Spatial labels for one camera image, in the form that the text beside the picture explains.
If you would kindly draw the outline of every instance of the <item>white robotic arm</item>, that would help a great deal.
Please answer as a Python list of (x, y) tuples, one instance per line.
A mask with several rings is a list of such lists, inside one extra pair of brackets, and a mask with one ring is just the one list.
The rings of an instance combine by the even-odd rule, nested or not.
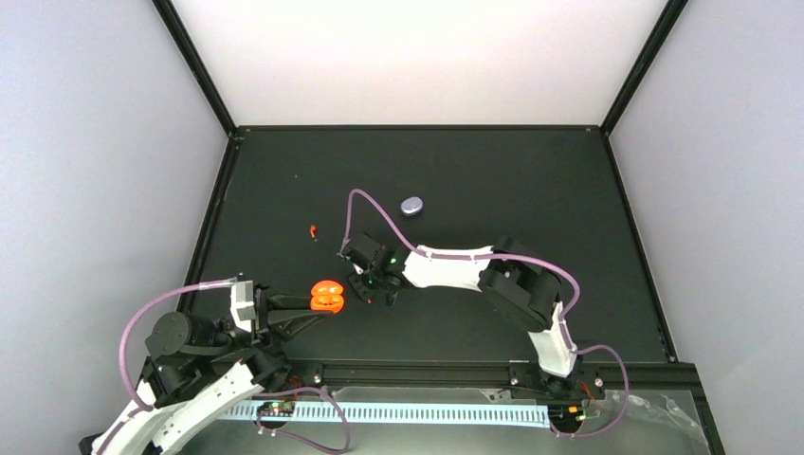
[[(568, 332), (566, 321), (560, 317), (563, 303), (558, 298), (558, 279), (530, 264), (483, 259), (495, 252), (530, 256), (522, 245), (502, 238), (495, 246), (475, 249), (423, 245), (417, 249), (424, 254), (404, 247), (389, 251), (365, 234), (356, 236), (343, 253), (357, 272), (350, 283), (366, 300), (377, 293), (395, 295), (402, 287), (446, 286), (482, 292), (509, 322), (527, 332), (542, 370), (558, 377), (572, 373), (577, 347), (562, 333)], [(470, 259), (446, 259), (449, 256)]]

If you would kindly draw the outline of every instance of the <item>gray oval object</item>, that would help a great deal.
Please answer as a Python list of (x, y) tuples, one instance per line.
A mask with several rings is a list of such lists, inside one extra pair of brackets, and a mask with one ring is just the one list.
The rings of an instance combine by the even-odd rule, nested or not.
[(425, 206), (425, 203), (422, 202), (421, 197), (409, 197), (402, 201), (402, 205), (399, 208), (402, 209), (402, 214), (405, 216), (413, 216), (416, 213), (422, 211), (422, 208)]

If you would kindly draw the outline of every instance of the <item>cable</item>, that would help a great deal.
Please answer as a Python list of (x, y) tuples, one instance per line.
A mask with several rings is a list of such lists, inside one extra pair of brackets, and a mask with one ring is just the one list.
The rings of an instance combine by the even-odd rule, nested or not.
[(603, 427), (601, 429), (596, 429), (595, 431), (591, 431), (589, 433), (583, 433), (583, 434), (565, 433), (563, 431), (558, 431), (558, 428), (556, 428), (556, 426), (554, 426), (551, 423), (550, 424), (550, 429), (556, 434), (556, 436), (563, 436), (563, 437), (567, 437), (567, 438), (591, 438), (593, 436), (603, 434), (606, 431), (609, 431), (610, 429), (614, 428), (620, 422), (620, 420), (622, 420), (623, 416), (626, 414), (626, 408), (628, 407), (628, 401), (629, 401), (630, 388), (629, 388), (628, 372), (626, 371), (626, 364), (625, 364), (625, 362), (623, 362), (623, 359), (622, 359), (622, 357), (620, 357), (620, 354), (618, 354), (617, 351), (612, 349), (611, 346), (607, 346), (605, 344), (595, 344), (594, 346), (590, 346), (590, 347), (588, 347), (586, 349), (581, 349), (577, 353), (579, 355), (584, 355), (584, 354), (588, 354), (588, 353), (591, 353), (591, 352), (594, 352), (594, 351), (600, 351), (600, 350), (609, 351), (609, 353), (611, 353), (613, 355), (614, 360), (616, 360), (617, 364), (620, 366), (620, 372), (622, 372), (622, 374), (623, 374), (623, 389), (624, 389), (623, 394), (624, 394), (625, 400), (623, 402), (622, 409), (620, 409), (620, 412), (617, 414), (616, 417), (614, 417), (614, 420), (609, 422), (605, 427)]
[(204, 291), (207, 289), (216, 289), (219, 287), (231, 287), (235, 284), (235, 279), (228, 279), (228, 280), (220, 280), (217, 282), (200, 282), (198, 284), (191, 284), (189, 286), (179, 287), (178, 289), (174, 289), (173, 291), (167, 292), (162, 294), (161, 296), (153, 299), (145, 304), (142, 308), (139, 309), (134, 314), (134, 317), (128, 321), (126, 324), (125, 330), (123, 330), (123, 336), (120, 339), (120, 347), (118, 349), (118, 363), (120, 367), (120, 376), (123, 379), (123, 386), (125, 386), (126, 391), (128, 391), (129, 396), (131, 399), (137, 403), (137, 406), (141, 410), (150, 411), (154, 407), (151, 405), (146, 404), (142, 401), (142, 398), (137, 395), (137, 389), (135, 389), (134, 384), (131, 381), (131, 375), (128, 372), (128, 365), (126, 362), (126, 349), (128, 348), (128, 339), (131, 336), (131, 331), (134, 329), (134, 326), (139, 322), (140, 319), (148, 313), (149, 310), (154, 308), (158, 303), (163, 300), (169, 299), (173, 296), (178, 296), (179, 294), (185, 294), (187, 292), (192, 291)]
[[(349, 422), (346, 421), (346, 414), (343, 413), (343, 409), (340, 408), (340, 406), (338, 405), (338, 402), (335, 401), (335, 398), (329, 396), (325, 391), (322, 391), (320, 389), (316, 389), (316, 388), (313, 388), (313, 387), (299, 387), (297, 389), (291, 389), (289, 391), (276, 391), (276, 392), (272, 392), (272, 393), (257, 393), (256, 395), (254, 395), (254, 397), (255, 398), (276, 398), (278, 396), (292, 395), (294, 393), (299, 393), (299, 392), (302, 392), (302, 391), (311, 391), (311, 392), (317, 393), (321, 397), (321, 399), (323, 399), (324, 401), (329, 402), (335, 408), (335, 411), (338, 413), (338, 416), (340, 417), (340, 421), (343, 423), (343, 431), (346, 433), (346, 443), (343, 445), (343, 448), (331, 448), (331, 447), (327, 447), (327, 446), (322, 446), (321, 444), (319, 444), (319, 443), (317, 443), (317, 442), (315, 442), (315, 441), (313, 441), (311, 439), (307, 439), (304, 436), (300, 436), (300, 435), (298, 435), (296, 433), (291, 433), (289, 431), (284, 431), (282, 429), (271, 429), (270, 430), (271, 435), (280, 434), (282, 436), (287, 436), (290, 439), (294, 439), (296, 441), (299, 441), (300, 443), (305, 443), (308, 446), (313, 447), (315, 450), (318, 450), (318, 451), (321, 451), (321, 452), (324, 452), (324, 453), (328, 453), (329, 455), (340, 455), (342, 453), (346, 453), (349, 450), (349, 445), (352, 443), (352, 431), (349, 428)], [(262, 422), (263, 415), (265, 415), (266, 413), (267, 413), (267, 411), (262, 411), (257, 416), (257, 428), (259, 428), (261, 432), (263, 430), (265, 430), (265, 429), (269, 429), (269, 428), (263, 427), (263, 422)]]
[(528, 257), (528, 256), (521, 256), (519, 254), (497, 254), (497, 253), (492, 253), (492, 254), (480, 254), (480, 255), (477, 255), (477, 256), (467, 256), (467, 255), (462, 255), (462, 254), (454, 254), (454, 255), (453, 254), (441, 254), (441, 253), (431, 253), (430, 254), (428, 252), (422, 251), (421, 249), (413, 246), (411, 241), (409, 241), (405, 237), (405, 234), (403, 234), (402, 231), (399, 230), (399, 227), (397, 227), (396, 224), (393, 222), (393, 220), (391, 219), (391, 216), (389, 216), (388, 212), (385, 211), (382, 208), (382, 206), (380, 206), (379, 203), (376, 202), (375, 199), (369, 193), (367, 193), (366, 191), (363, 191), (363, 190), (361, 190), (359, 188), (355, 188), (355, 189), (349, 191), (349, 199), (348, 199), (347, 204), (346, 204), (346, 230), (343, 233), (343, 242), (340, 244), (340, 253), (343, 252), (343, 248), (345, 248), (346, 244), (349, 242), (349, 231), (352, 228), (352, 205), (353, 205), (353, 202), (354, 202), (354, 199), (355, 199), (355, 194), (358, 194), (358, 195), (362, 196), (364, 199), (366, 199), (367, 201), (369, 201), (369, 203), (372, 206), (374, 206), (374, 208), (377, 210), (377, 212), (379, 212), (379, 214), (382, 216), (382, 218), (385, 220), (385, 222), (391, 228), (393, 233), (396, 234), (396, 237), (399, 238), (399, 240), (402, 242), (402, 244), (405, 245), (411, 252), (416, 253), (416, 254), (418, 254), (420, 256), (424, 256), (424, 257), (428, 257), (428, 258), (432, 258), (432, 259), (447, 259), (447, 260), (454, 260), (454, 261), (472, 261), (472, 262), (478, 261), (478, 260), (484, 261), (484, 260), (493, 260), (493, 259), (499, 259), (499, 260), (503, 260), (503, 261), (520, 261), (520, 262), (523, 262), (523, 263), (538, 265), (540, 267), (546, 268), (546, 269), (548, 269), (548, 270), (550, 270), (552, 272), (555, 272), (556, 274), (561, 276), (561, 278), (566, 280), (573, 287), (573, 296), (570, 299), (569, 303), (567, 303), (567, 306), (565, 306), (563, 308), (563, 310), (561, 311), (561, 313), (558, 314), (558, 323), (560, 324), (561, 335), (564, 338), (564, 340), (567, 342), (567, 344), (571, 347), (571, 349), (577, 355), (584, 355), (584, 354), (587, 354), (587, 353), (590, 353), (590, 352), (593, 352), (593, 351), (605, 350), (605, 351), (609, 351), (614, 356), (614, 358), (616, 359), (617, 363), (620, 366), (620, 371), (622, 371), (622, 373), (623, 373), (623, 382), (625, 383), (625, 403), (623, 404), (623, 409), (620, 410), (620, 413), (617, 414), (617, 417), (614, 418), (614, 420), (611, 423), (609, 423), (605, 427), (603, 427), (603, 428), (601, 428), (599, 430), (593, 431), (591, 433), (584, 433), (582, 435), (575, 436), (573, 433), (562, 433), (562, 432), (558, 431), (552, 425), (551, 425), (551, 429), (559, 436), (569, 436), (569, 437), (578, 437), (578, 438), (580, 438), (580, 437), (589, 437), (589, 436), (595, 436), (597, 434), (600, 434), (600, 433), (603, 433), (605, 431), (608, 431), (609, 429), (613, 428), (622, 419), (623, 415), (625, 415), (626, 406), (628, 405), (628, 399), (629, 399), (628, 372), (626, 372), (626, 366), (625, 366), (625, 363), (623, 362), (623, 359), (620, 357), (620, 355), (617, 353), (617, 351), (615, 351), (613, 348), (611, 348), (610, 346), (607, 346), (605, 344), (596, 344), (596, 345), (591, 346), (589, 348), (578, 350), (578, 348), (573, 343), (572, 338), (570, 337), (569, 331), (567, 330), (565, 316), (567, 315), (567, 313), (570, 312), (570, 310), (572, 310), (576, 306), (576, 303), (580, 299), (580, 284), (578, 284), (578, 282), (575, 279), (575, 277), (573, 277), (572, 275), (570, 275), (569, 272), (567, 272), (566, 270), (564, 270), (563, 268), (561, 268), (561, 267), (559, 267), (559, 266), (557, 266), (555, 264), (550, 264), (550, 263), (548, 263), (546, 261), (543, 261), (541, 259), (531, 258), (531, 257)]

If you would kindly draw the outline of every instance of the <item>black metal frame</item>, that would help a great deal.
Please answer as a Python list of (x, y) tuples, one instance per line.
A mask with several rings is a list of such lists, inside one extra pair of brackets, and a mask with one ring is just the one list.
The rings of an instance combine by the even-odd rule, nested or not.
[(662, 45), (665, 43), (665, 39), (667, 39), (670, 31), (673, 30), (673, 26), (681, 15), (681, 11), (684, 10), (685, 5), (686, 0), (667, 1), (665, 8), (662, 10), (662, 14), (659, 15), (659, 20), (656, 21), (656, 25), (653, 26), (648, 40), (645, 41), (645, 45), (642, 46), (642, 50), (639, 52), (636, 62), (634, 62), (633, 67), (630, 69), (626, 81), (620, 88), (619, 93), (617, 93), (617, 98), (614, 99), (609, 113), (606, 115), (606, 118), (603, 119), (603, 123), (600, 124), (600, 129), (603, 130), (603, 134), (606, 135), (606, 137), (614, 131), (617, 121), (620, 120), (620, 117), (622, 117), (623, 113), (626, 111), (630, 99), (633, 98), (633, 94), (636, 93), (636, 89), (639, 87), (639, 82), (641, 82), (648, 73), (650, 64), (653, 63), (653, 59), (656, 58), (659, 49), (661, 49)]
[[(212, 82), (211, 76), (201, 61), (201, 57), (192, 40), (184, 28), (178, 13), (171, 0), (153, 0), (156, 9), (159, 11), (165, 26), (171, 32), (176, 45), (184, 56), (185, 61), (190, 67), (191, 72), (198, 81), (210, 107), (221, 123), (224, 132), (228, 136), (228, 144), (224, 152), (223, 162), (218, 172), (212, 189), (210, 203), (207, 208), (204, 222), (198, 236), (195, 250), (192, 254), (190, 269), (187, 274), (186, 283), (199, 282), (204, 269), (207, 253), (210, 249), (212, 236), (215, 230), (218, 217), (223, 207), (224, 196), (234, 171), (237, 157), (240, 151), (240, 141), (243, 140), (243, 133), (254, 129), (272, 129), (269, 126), (241, 126), (237, 128), (228, 113), (226, 105)], [(650, 294), (654, 308), (659, 320), (659, 334), (664, 341), (667, 353), (667, 364), (627, 364), (629, 372), (629, 384), (633, 390), (684, 390), (692, 393), (702, 427), (709, 442), (712, 454), (721, 455), (725, 451), (715, 426), (712, 412), (706, 401), (704, 388), (698, 372), (693, 364), (681, 363), (676, 360), (675, 347), (667, 328), (667, 320), (662, 311), (653, 283), (652, 275), (645, 256), (645, 250), (633, 220), (630, 210), (628, 197), (625, 193), (623, 182), (617, 168), (616, 161), (609, 142), (609, 135), (612, 133), (617, 121), (622, 117), (631, 98), (636, 92), (639, 83), (645, 78), (648, 68), (656, 58), (662, 44), (672, 30), (673, 25), (680, 16), (686, 0), (668, 0), (656, 25), (650, 33), (648, 40), (643, 46), (636, 62), (634, 63), (628, 77), (623, 83), (609, 113), (600, 125), (601, 140), (604, 143), (609, 155), (612, 171), (617, 180), (622, 202), (626, 208), (633, 239), (639, 251), (640, 260), (649, 284)], [(408, 125), (394, 126), (396, 128), (406, 128)], [(518, 125), (494, 125), (494, 128), (517, 129)], [(570, 128), (582, 128), (581, 126), (568, 126)], [(377, 127), (364, 126), (322, 126), (320, 128), (349, 128), (349, 129), (369, 129)], [(178, 311), (189, 311), (192, 306), (193, 295), (183, 296), (178, 303)], [(306, 383), (320, 382), (322, 385), (331, 387), (344, 386), (401, 386), (401, 387), (483, 387), (510, 389), (512, 394), (522, 395), (526, 390), (511, 388), (512, 375), (523, 375), (526, 373), (527, 365), (517, 364), (476, 364), (470, 362), (438, 363), (438, 364), (414, 364), (409, 362), (337, 362), (328, 360), (296, 360), (292, 361), (294, 369), (300, 372), (305, 378)], [(622, 389), (623, 379), (621, 372), (616, 364), (613, 363), (587, 363), (584, 369), (594, 372), (595, 375), (603, 379), (604, 384), (610, 389)]]

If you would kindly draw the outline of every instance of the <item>white wall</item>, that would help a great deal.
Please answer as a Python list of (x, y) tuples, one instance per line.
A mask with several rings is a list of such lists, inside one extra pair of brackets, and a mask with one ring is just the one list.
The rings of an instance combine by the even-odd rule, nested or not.
[(797, 0), (689, 2), (612, 136), (729, 454), (804, 444), (802, 24)]
[(237, 124), (599, 124), (666, 0), (176, 0)]
[(120, 332), (183, 282), (226, 138), (151, 2), (0, 16), (0, 451), (78, 453), (128, 401)]

